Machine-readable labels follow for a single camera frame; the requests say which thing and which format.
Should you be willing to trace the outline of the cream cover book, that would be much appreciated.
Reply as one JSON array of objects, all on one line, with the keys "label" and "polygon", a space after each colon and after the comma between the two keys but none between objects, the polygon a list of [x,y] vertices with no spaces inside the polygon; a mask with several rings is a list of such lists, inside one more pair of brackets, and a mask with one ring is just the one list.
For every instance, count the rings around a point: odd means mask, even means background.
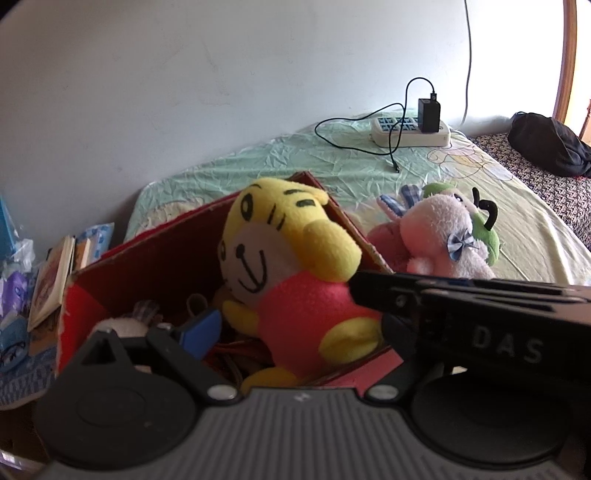
[{"label": "cream cover book", "polygon": [[49,252],[37,275],[27,331],[32,332],[62,304],[75,247],[73,236],[63,237]]}]

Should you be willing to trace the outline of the orange book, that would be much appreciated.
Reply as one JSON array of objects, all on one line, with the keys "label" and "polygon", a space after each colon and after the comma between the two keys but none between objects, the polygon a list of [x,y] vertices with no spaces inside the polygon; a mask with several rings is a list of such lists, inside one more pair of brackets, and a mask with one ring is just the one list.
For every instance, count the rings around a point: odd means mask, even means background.
[{"label": "orange book", "polygon": [[73,271],[76,272],[90,264],[92,259],[92,245],[89,238],[76,241]]}]

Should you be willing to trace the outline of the light blue packet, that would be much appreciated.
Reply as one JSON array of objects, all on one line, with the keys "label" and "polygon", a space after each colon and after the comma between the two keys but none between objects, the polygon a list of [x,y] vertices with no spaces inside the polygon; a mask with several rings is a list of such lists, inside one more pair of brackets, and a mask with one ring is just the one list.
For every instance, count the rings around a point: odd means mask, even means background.
[{"label": "light blue packet", "polygon": [[113,232],[113,223],[97,224],[86,228],[76,238],[76,244],[82,244],[86,240],[89,240],[90,259],[92,261],[97,261],[109,250]]}]

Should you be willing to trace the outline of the white power strip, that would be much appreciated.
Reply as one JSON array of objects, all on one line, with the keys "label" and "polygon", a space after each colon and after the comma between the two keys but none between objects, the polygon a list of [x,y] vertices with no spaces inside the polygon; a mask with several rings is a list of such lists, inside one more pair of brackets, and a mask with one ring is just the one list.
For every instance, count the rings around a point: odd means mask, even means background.
[{"label": "white power strip", "polygon": [[401,119],[400,116],[377,117],[370,122],[370,137],[382,148],[399,147],[446,147],[451,132],[447,124],[440,122],[437,133],[426,134],[419,130],[417,117]]}]

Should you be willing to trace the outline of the blue plastic bag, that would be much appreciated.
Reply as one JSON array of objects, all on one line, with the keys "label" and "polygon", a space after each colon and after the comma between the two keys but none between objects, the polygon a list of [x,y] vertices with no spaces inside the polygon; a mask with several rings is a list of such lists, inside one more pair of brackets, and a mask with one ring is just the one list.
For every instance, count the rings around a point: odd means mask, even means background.
[{"label": "blue plastic bag", "polygon": [[16,252],[18,232],[3,198],[0,198],[0,206],[0,258],[6,260]]}]

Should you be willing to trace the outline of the pink fluffy bunny plush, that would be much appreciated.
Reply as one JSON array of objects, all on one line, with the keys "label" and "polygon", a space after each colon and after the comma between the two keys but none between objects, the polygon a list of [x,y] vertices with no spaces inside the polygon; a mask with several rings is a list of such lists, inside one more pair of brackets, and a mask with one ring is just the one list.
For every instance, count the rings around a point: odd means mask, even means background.
[{"label": "pink fluffy bunny plush", "polygon": [[423,198],[425,187],[405,185],[397,197],[381,195],[377,203],[389,221],[370,230],[369,241],[396,272],[493,279],[488,248],[473,236],[469,211],[449,195]]}]

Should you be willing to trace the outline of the green cartoon bed sheet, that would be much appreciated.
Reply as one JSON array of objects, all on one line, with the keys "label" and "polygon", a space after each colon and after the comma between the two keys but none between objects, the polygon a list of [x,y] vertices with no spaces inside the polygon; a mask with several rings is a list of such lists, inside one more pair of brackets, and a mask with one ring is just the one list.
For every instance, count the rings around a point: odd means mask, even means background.
[{"label": "green cartoon bed sheet", "polygon": [[587,285],[590,252],[537,193],[462,133],[441,148],[401,148],[376,156],[368,122],[332,122],[242,149],[149,183],[139,194],[125,237],[242,190],[259,177],[311,172],[363,233],[387,221],[381,196],[401,187],[449,183],[470,196],[474,188],[499,208],[495,229],[502,278]]}]

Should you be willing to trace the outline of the white plush in box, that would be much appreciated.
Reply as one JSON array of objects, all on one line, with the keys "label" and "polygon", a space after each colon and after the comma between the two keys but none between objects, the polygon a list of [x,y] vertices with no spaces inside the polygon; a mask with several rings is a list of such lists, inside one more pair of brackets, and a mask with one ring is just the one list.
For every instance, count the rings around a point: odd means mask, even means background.
[{"label": "white plush in box", "polygon": [[150,300],[136,302],[130,314],[98,322],[88,336],[97,331],[114,331],[119,338],[143,337],[149,328],[162,321],[162,315],[158,310],[159,307]]}]

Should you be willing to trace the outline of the blue checkered towel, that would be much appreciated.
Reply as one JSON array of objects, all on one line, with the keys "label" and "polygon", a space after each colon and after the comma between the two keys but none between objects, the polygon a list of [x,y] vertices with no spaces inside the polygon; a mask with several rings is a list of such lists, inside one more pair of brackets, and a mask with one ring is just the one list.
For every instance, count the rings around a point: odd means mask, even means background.
[{"label": "blue checkered towel", "polygon": [[1,375],[0,409],[19,408],[42,397],[55,380],[57,347],[26,357],[17,367]]}]

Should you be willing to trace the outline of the green plush toy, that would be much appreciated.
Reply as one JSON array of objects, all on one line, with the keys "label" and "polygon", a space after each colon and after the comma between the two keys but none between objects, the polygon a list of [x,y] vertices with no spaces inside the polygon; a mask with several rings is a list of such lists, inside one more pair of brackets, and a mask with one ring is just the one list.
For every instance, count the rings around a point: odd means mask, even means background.
[{"label": "green plush toy", "polygon": [[436,194],[454,197],[469,211],[473,222],[473,236],[487,246],[487,263],[494,266],[500,254],[500,239],[494,229],[498,219],[497,204],[492,200],[483,199],[477,187],[472,188],[471,196],[447,183],[431,183],[423,190],[423,198]]}]

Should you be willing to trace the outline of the yellow tiger plush red shirt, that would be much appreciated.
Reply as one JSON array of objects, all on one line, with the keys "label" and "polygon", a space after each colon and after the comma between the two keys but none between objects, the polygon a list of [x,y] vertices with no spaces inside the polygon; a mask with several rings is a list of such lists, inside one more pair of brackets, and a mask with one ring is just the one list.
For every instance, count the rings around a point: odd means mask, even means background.
[{"label": "yellow tiger plush red shirt", "polygon": [[231,297],[229,325],[270,350],[273,365],[242,381],[293,387],[352,364],[383,345],[381,313],[349,292],[363,251],[325,207],[329,194],[280,178],[259,178],[235,198],[218,259]]}]

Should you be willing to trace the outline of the wooden door frame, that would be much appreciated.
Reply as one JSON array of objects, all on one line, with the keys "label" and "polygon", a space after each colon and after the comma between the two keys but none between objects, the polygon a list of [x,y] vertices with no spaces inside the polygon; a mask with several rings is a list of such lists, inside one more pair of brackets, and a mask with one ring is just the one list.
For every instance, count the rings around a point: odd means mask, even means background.
[{"label": "wooden door frame", "polygon": [[577,4],[563,1],[563,41],[560,76],[553,110],[553,118],[564,123],[567,117],[574,82],[577,40]]}]

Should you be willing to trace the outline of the black charger adapter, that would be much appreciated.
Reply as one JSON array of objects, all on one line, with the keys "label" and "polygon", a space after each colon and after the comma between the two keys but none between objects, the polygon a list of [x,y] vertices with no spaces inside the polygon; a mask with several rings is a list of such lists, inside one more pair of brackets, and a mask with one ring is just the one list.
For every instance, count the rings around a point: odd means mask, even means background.
[{"label": "black charger adapter", "polygon": [[422,133],[437,133],[440,128],[441,105],[437,94],[433,92],[429,98],[418,100],[418,126]]}]

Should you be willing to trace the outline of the patterned knit blanket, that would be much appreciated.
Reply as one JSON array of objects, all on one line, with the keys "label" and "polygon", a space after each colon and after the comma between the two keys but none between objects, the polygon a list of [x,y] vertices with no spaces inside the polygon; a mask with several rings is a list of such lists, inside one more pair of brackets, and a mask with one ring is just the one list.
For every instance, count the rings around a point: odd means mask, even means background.
[{"label": "patterned knit blanket", "polygon": [[559,177],[538,168],[511,147],[504,133],[481,135],[473,142],[544,200],[590,249],[589,178]]}]

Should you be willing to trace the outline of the blue pouch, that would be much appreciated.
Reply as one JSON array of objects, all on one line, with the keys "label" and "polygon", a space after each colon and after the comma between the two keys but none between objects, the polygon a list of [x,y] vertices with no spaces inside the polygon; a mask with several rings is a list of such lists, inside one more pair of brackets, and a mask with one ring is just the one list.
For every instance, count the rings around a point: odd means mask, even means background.
[{"label": "blue pouch", "polygon": [[7,316],[1,321],[1,372],[17,367],[28,355],[28,321],[21,315]]}]

